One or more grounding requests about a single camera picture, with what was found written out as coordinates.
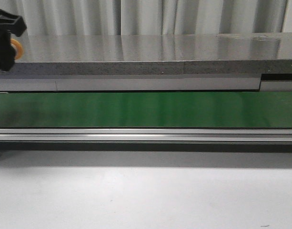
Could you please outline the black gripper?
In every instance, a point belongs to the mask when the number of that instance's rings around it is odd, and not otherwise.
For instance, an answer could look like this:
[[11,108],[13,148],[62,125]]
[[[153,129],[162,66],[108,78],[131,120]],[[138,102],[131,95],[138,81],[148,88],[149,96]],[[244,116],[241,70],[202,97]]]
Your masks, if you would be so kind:
[[11,36],[20,37],[26,29],[22,16],[0,9],[0,71],[8,72],[14,66],[16,60]]

